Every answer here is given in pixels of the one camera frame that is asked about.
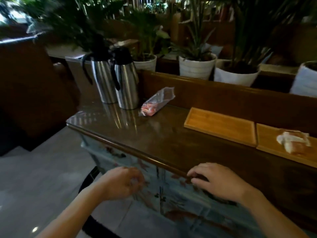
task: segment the bamboo tray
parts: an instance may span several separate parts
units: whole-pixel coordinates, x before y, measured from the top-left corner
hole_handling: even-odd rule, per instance
[[[316,138],[308,138],[311,142],[311,147],[307,148],[307,153],[305,155],[291,155],[285,151],[283,145],[276,141],[276,137],[283,133],[279,128],[256,124],[256,131],[258,140],[257,149],[317,168]]]
[[[255,124],[249,120],[191,108],[184,127],[256,147]]]

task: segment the person's left hand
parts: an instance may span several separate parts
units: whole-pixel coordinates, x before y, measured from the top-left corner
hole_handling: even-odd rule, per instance
[[[142,189],[144,176],[135,167],[117,167],[101,176],[95,185],[102,200],[123,199]]]

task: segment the light blue cabinet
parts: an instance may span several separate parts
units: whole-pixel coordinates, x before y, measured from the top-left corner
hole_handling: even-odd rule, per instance
[[[133,198],[180,227],[208,238],[264,237],[249,212],[239,204],[218,199],[193,186],[190,179],[88,136],[82,135],[82,139],[82,147],[102,172],[117,166],[137,167],[145,177],[145,187]]]

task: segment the bright light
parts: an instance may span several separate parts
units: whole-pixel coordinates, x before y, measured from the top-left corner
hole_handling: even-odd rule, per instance
[[[38,226],[34,227],[33,230],[32,230],[32,233],[36,232],[38,228],[39,228]]]

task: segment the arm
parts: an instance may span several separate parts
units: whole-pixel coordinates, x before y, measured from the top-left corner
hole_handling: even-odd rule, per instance
[[[37,238],[76,237],[93,210],[104,200],[123,199],[139,191],[144,177],[137,168],[117,167],[83,189]]]
[[[309,238],[298,226],[277,210],[256,188],[232,170],[215,163],[195,166],[188,176],[205,176],[208,181],[193,178],[192,183],[215,196],[242,204],[249,210],[268,238]]]

